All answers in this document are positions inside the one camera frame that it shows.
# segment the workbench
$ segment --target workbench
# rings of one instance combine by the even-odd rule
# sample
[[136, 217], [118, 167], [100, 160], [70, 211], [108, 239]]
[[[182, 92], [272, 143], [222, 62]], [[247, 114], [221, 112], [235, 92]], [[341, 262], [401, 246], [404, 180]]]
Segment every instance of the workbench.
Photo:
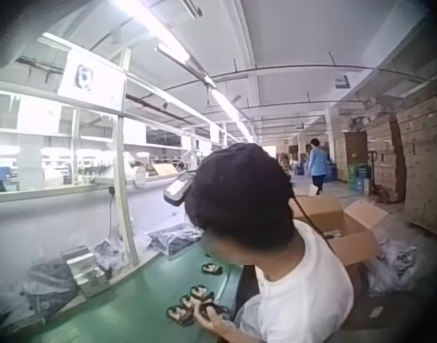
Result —
[[217, 294], [230, 270], [220, 304], [232, 308], [242, 268], [217, 262], [223, 274], [206, 275], [201, 265], [207, 262], [214, 260], [199, 244], [173, 261], [159, 254], [109, 290], [12, 339], [26, 343], [215, 343], [217, 337], [197, 323], [181, 327], [166, 316], [166, 309], [179, 304], [194, 285], [202, 284]]

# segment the hair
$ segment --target hair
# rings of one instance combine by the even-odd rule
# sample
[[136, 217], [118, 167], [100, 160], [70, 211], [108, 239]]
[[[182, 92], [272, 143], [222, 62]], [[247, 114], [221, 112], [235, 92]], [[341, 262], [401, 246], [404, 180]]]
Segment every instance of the hair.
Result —
[[314, 146], [319, 146], [320, 145], [320, 141], [317, 138], [312, 138], [311, 139], [311, 144]]
[[[251, 164], [247, 168], [238, 168], [233, 161], [225, 166], [212, 162], [207, 171], [200, 166], [186, 197], [186, 213], [193, 225], [242, 247], [260, 252], [286, 249], [296, 233], [288, 206], [293, 197], [291, 184], [269, 155], [258, 162], [249, 161], [244, 162]], [[222, 168], [229, 171], [217, 171]]]

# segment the white ceiling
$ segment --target white ceiling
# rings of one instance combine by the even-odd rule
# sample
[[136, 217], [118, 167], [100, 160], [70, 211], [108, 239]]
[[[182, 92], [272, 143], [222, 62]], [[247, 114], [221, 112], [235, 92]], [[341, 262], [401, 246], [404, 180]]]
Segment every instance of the white ceiling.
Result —
[[[204, 14], [197, 20], [189, 16], [181, 0], [142, 2], [151, 6], [155, 15], [172, 30], [209, 75], [227, 74], [214, 80], [230, 100], [236, 99], [235, 106], [253, 121], [257, 134], [263, 134], [267, 139], [280, 137], [285, 140], [287, 136], [297, 133], [296, 128], [301, 127], [302, 123], [306, 131], [326, 130], [326, 126], [321, 124], [324, 123], [322, 115], [334, 102], [316, 101], [338, 100], [329, 98], [334, 90], [335, 79], [351, 71], [333, 66], [329, 53], [336, 64], [360, 66], [366, 60], [366, 48], [380, 33], [397, 1], [194, 0]], [[156, 37], [150, 35], [140, 23], [129, 21], [129, 17], [110, 1], [95, 1], [66, 17], [49, 31], [86, 49], [93, 48], [94, 53], [115, 62], [119, 53], [129, 47], [132, 51], [132, 73], [162, 89], [169, 88], [172, 95], [206, 114], [211, 120], [229, 119], [208, 96], [202, 84], [155, 51], [158, 44]], [[404, 68], [418, 65], [417, 70], [407, 72], [418, 72], [433, 59], [428, 55], [437, 54], [432, 44], [423, 46], [427, 52], [423, 54], [418, 49], [417, 57], [413, 57], [415, 55], [410, 50], [402, 50], [398, 55], [399, 64]], [[23, 55], [57, 67], [64, 67], [66, 63], [64, 52], [39, 43], [28, 48]], [[325, 66], [293, 67], [300, 64]], [[236, 74], [237, 71], [254, 69], [255, 66], [264, 70]], [[5, 79], [3, 74], [0, 73], [1, 79]], [[7, 74], [11, 74], [11, 80], [16, 75], [14, 71]], [[405, 76], [376, 73], [373, 77], [367, 82], [367, 88], [366, 84], [361, 87], [362, 98], [378, 96], [382, 93], [382, 85], [386, 85], [385, 89], [389, 92], [404, 92], [395, 90], [395, 87], [406, 82]], [[147, 91], [134, 84], [129, 84], [127, 92], [137, 97], [148, 96]], [[306, 103], [308, 98], [313, 103]], [[157, 99], [156, 96], [145, 97], [144, 100], [155, 106], [164, 103], [163, 99]], [[144, 111], [132, 101], [128, 101], [127, 106], [129, 111], [151, 119], [173, 126], [186, 125], [165, 114]], [[336, 106], [355, 110], [363, 108], [357, 103]], [[167, 111], [186, 118], [192, 124], [201, 124], [201, 120], [172, 105], [168, 105]], [[228, 129], [240, 136], [235, 125], [230, 124]]]

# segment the man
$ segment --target man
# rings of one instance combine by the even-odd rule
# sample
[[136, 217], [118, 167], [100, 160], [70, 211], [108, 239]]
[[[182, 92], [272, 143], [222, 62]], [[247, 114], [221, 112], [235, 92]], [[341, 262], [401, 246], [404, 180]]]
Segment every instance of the man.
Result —
[[312, 176], [312, 184], [316, 186], [317, 195], [323, 191], [323, 182], [326, 176], [326, 154], [319, 148], [320, 142], [317, 138], [311, 140], [311, 153], [309, 154], [309, 163], [307, 174]]
[[353, 304], [346, 270], [312, 228], [293, 220], [293, 199], [278, 162], [256, 144], [208, 156], [186, 197], [186, 213], [204, 229], [206, 251], [254, 265], [260, 294], [236, 323], [207, 309], [198, 322], [230, 343], [317, 343], [335, 332]]

